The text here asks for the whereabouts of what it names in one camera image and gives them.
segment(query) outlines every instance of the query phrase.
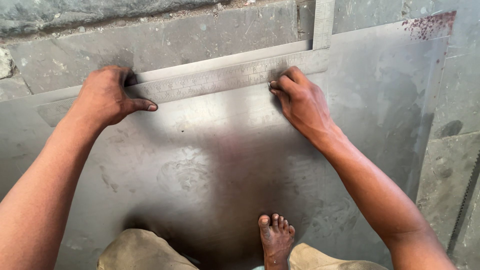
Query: khaki shorts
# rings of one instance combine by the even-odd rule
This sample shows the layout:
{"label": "khaki shorts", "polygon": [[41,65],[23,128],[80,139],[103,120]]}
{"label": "khaki shorts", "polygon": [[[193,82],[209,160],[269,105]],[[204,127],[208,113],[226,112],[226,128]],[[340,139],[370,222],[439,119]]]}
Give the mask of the khaki shorts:
{"label": "khaki shorts", "polygon": [[[386,270],[369,261],[347,261],[329,257],[307,244],[290,254],[291,270]],[[153,232],[123,231],[98,258],[97,270],[193,270],[196,268]]]}

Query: left hand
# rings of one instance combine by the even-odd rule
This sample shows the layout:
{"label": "left hand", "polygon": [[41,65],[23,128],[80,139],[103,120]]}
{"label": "left hand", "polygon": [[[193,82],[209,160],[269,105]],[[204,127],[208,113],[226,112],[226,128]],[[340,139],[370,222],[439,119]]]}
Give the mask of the left hand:
{"label": "left hand", "polygon": [[138,110],[157,110],[149,100],[129,98],[124,92],[124,84],[136,84],[135,75],[128,67],[113,65],[91,72],[65,118],[81,119],[105,128]]}

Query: saw blade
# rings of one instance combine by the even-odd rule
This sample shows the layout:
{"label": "saw blade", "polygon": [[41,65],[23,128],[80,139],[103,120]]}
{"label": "saw blade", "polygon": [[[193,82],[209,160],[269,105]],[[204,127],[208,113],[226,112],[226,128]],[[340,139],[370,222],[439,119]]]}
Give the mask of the saw blade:
{"label": "saw blade", "polygon": [[477,155],[477,161],[475,162],[475,166],[473,167],[472,174],[468,181],[467,189],[463,196],[462,204],[460,205],[460,210],[458,211],[457,219],[455,222],[455,226],[452,231],[452,236],[450,237],[450,241],[448,243],[447,254],[451,256],[453,254],[453,250],[455,249],[455,245],[459,239],[459,237],[465,233],[465,229],[468,224],[467,217],[471,215],[473,206],[471,206],[472,199],[477,197],[474,196],[475,194],[478,195],[480,190],[480,186],[477,186],[478,178],[480,175],[480,151]]}

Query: hand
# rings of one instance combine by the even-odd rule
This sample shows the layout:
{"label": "hand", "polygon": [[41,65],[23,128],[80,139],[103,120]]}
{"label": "hand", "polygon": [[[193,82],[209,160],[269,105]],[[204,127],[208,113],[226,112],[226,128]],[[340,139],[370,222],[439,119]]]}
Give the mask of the hand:
{"label": "hand", "polygon": [[298,67],[284,71],[278,81],[272,81],[270,86],[270,92],[282,103],[283,115],[312,143],[316,139],[329,137],[337,130],[324,93]]}
{"label": "hand", "polygon": [[65,118],[86,120],[105,128],[138,110],[157,110],[149,100],[129,98],[123,91],[124,84],[136,84],[135,75],[128,67],[106,66],[91,72]]}

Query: metal sheet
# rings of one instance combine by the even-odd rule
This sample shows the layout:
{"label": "metal sheet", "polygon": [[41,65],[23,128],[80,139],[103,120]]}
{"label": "metal sheet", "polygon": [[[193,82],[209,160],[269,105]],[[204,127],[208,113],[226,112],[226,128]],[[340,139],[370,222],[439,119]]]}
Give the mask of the metal sheet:
{"label": "metal sheet", "polygon": [[[353,144],[415,198],[449,29],[434,27],[423,41],[415,39],[421,28],[404,24],[333,35],[329,70],[309,78]],[[76,93],[0,103],[0,197],[53,131],[33,107]],[[263,256],[257,218],[272,212],[296,227],[299,242],[391,266],[335,171],[281,115],[267,85],[164,103],[108,127],[95,142],[56,269],[94,268],[131,227],[156,232],[200,269],[252,268]]]}

